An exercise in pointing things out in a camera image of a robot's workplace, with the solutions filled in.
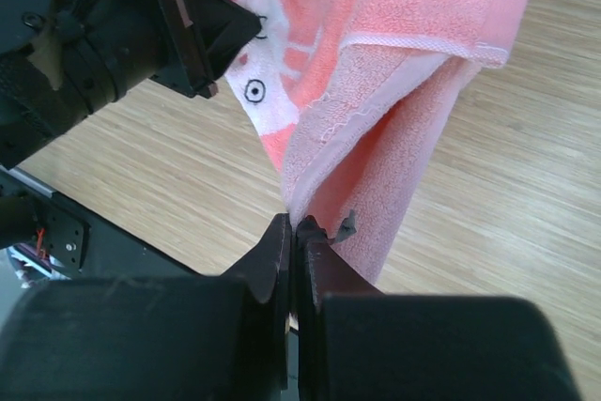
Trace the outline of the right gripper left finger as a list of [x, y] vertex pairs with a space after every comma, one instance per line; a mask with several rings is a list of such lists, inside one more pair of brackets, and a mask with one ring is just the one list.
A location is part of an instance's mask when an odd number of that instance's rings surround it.
[[237, 343], [236, 392], [287, 388], [292, 244], [289, 216], [277, 214], [258, 243], [223, 273], [247, 289]]

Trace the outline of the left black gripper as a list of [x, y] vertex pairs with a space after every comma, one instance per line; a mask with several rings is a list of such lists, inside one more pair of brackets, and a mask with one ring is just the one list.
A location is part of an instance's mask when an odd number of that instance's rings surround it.
[[1, 163], [151, 80], [209, 97], [259, 17], [232, 0], [1, 0]]

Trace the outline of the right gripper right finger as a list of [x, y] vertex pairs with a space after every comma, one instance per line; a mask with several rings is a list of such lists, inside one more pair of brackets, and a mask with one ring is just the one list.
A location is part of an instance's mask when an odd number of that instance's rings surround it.
[[390, 397], [390, 299], [332, 248], [312, 216], [297, 227], [293, 313], [302, 399]]

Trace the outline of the coral pink printed towel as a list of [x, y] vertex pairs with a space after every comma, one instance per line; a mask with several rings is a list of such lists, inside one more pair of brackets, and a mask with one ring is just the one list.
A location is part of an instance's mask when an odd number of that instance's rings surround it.
[[233, 0], [260, 33], [225, 74], [292, 224], [375, 282], [459, 92], [505, 65], [529, 0]]

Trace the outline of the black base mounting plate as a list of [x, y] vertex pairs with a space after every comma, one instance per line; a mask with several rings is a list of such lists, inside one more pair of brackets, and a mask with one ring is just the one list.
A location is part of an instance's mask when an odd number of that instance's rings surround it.
[[44, 275], [178, 277], [194, 271], [19, 169], [1, 170], [1, 249]]

